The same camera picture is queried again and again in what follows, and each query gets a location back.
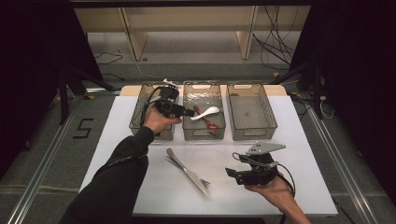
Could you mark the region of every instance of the hand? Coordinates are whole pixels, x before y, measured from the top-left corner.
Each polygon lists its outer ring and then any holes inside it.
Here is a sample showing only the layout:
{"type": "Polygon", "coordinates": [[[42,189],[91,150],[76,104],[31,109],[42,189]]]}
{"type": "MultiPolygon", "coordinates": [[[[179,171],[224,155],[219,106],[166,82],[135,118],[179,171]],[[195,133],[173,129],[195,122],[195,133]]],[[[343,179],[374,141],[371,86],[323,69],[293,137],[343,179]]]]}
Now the hand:
{"type": "Polygon", "coordinates": [[[245,189],[260,193],[269,203],[290,218],[292,223],[311,223],[294,200],[289,186],[279,176],[265,186],[245,185],[245,189]]]}
{"type": "Polygon", "coordinates": [[[150,128],[154,134],[157,134],[165,130],[169,125],[179,123],[181,123],[181,119],[166,118],[154,106],[148,111],[143,126],[150,128]]]}

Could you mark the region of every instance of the gray floor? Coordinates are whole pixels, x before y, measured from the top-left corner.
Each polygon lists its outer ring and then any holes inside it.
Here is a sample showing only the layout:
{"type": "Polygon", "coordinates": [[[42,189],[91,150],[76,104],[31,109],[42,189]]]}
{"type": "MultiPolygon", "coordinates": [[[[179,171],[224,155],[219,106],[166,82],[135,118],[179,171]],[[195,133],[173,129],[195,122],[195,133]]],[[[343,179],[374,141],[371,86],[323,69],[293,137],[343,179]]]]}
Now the gray floor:
{"type": "MultiPolygon", "coordinates": [[[[266,33],[257,33],[264,38],[266,33]]],[[[299,37],[298,32],[288,36],[288,44],[295,46],[299,37]]],[[[242,60],[234,33],[152,33],[147,45],[136,66],[123,34],[89,34],[88,38],[95,55],[103,52],[119,54],[121,59],[110,64],[99,64],[105,82],[116,87],[130,84],[140,84],[146,80],[165,78],[172,80],[214,79],[221,82],[228,80],[257,79],[269,82],[274,79],[274,73],[285,73],[284,70],[275,70],[262,64],[287,68],[277,58],[264,52],[261,57],[261,47],[253,41],[248,60],[242,60]]],[[[108,63],[119,56],[103,55],[97,58],[99,63],[108,63]]],[[[294,77],[285,83],[287,91],[297,91],[294,77]]],[[[87,88],[95,88],[91,82],[85,83],[87,88]]],[[[56,156],[49,167],[37,195],[34,197],[23,223],[56,223],[66,206],[77,195],[78,188],[91,162],[93,152],[106,123],[108,112],[116,94],[89,93],[91,98],[85,98],[80,103],[70,99],[72,106],[76,106],[73,119],[66,135],[59,145],[56,156]],[[76,139],[85,132],[78,130],[83,119],[84,125],[92,128],[88,138],[76,139]]],[[[295,103],[296,112],[301,114],[305,107],[295,103]]],[[[324,110],[332,111],[330,105],[324,105],[324,110]]],[[[31,148],[20,153],[6,176],[0,182],[0,223],[7,223],[19,198],[29,185],[35,170],[46,156],[51,141],[59,130],[60,102],[54,99],[48,114],[30,139],[31,148]]],[[[360,210],[354,204],[343,178],[332,161],[326,144],[318,132],[316,123],[310,113],[301,117],[301,123],[308,138],[309,144],[317,159],[320,171],[334,200],[346,211],[355,223],[367,223],[360,215],[360,210]]],[[[331,134],[337,150],[353,174],[359,189],[369,204],[369,208],[377,223],[396,223],[396,209],[382,190],[364,159],[355,153],[355,145],[349,138],[346,128],[339,118],[324,119],[323,124],[331,134]]],[[[339,212],[336,217],[311,217],[313,223],[351,223],[347,215],[339,212]]],[[[217,223],[246,223],[248,220],[215,220],[217,223]]],[[[277,223],[279,217],[268,217],[267,223],[277,223]]],[[[158,223],[183,223],[182,220],[163,220],[158,223]]]]}

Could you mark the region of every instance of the white tabletop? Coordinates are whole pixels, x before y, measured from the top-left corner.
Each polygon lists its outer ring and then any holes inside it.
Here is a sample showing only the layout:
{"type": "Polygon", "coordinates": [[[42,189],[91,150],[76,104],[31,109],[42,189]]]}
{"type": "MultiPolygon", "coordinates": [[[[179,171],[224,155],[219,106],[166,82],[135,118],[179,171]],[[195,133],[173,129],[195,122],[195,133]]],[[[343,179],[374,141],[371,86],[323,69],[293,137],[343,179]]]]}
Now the white tabletop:
{"type": "MultiPolygon", "coordinates": [[[[275,161],[285,165],[296,184],[296,201],[307,215],[335,216],[337,210],[326,187],[304,130],[289,96],[269,96],[277,129],[268,143],[286,145],[272,152],[275,161]]],[[[109,113],[105,128],[93,155],[81,189],[95,172],[108,160],[115,146],[131,135],[129,122],[134,113],[137,97],[118,96],[109,113]]],[[[223,99],[226,130],[223,140],[185,141],[182,126],[175,128],[171,142],[154,142],[148,151],[148,172],[134,208],[137,216],[221,216],[264,217],[280,214],[262,196],[237,185],[227,176],[225,167],[236,171],[250,170],[246,163],[236,161],[232,153],[245,154],[255,141],[235,142],[232,139],[227,103],[223,99]],[[211,183],[206,197],[187,176],[165,159],[170,147],[189,169],[211,183]]],[[[290,180],[287,172],[278,167],[290,180]]]]}

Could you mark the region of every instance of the black sleeve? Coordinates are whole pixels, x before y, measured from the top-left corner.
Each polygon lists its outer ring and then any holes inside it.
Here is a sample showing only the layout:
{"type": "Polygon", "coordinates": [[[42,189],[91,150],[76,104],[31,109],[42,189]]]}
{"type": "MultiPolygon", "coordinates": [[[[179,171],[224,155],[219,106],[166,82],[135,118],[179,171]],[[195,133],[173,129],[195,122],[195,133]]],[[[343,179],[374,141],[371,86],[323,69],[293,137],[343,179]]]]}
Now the black sleeve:
{"type": "Polygon", "coordinates": [[[154,133],[142,127],[123,139],[91,183],[70,203],[60,223],[129,223],[149,160],[154,133]]]}

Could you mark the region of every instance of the white spoon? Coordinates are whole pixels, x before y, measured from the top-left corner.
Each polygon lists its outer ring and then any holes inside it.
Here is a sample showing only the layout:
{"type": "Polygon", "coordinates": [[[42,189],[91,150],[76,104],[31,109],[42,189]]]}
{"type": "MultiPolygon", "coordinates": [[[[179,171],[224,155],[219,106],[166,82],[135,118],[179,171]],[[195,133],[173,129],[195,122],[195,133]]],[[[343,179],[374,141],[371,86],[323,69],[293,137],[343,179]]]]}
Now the white spoon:
{"type": "Polygon", "coordinates": [[[219,112],[220,112],[220,109],[219,109],[218,107],[216,107],[216,106],[210,106],[204,113],[202,113],[201,115],[192,117],[191,119],[192,119],[192,120],[196,120],[196,119],[203,118],[203,117],[206,116],[206,115],[215,114],[215,113],[219,113],[219,112]]]}

